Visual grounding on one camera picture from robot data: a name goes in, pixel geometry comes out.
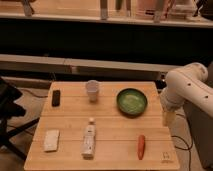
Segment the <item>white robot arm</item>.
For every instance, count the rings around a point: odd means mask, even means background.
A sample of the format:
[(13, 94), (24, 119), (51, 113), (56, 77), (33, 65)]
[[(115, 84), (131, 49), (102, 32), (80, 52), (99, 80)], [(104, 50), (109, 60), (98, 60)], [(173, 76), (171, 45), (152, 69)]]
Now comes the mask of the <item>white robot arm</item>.
[(175, 119), (175, 111), (190, 101), (213, 117), (213, 88), (205, 84), (207, 68), (198, 62), (170, 70), (165, 76), (166, 87), (159, 95), (163, 108), (163, 125)]

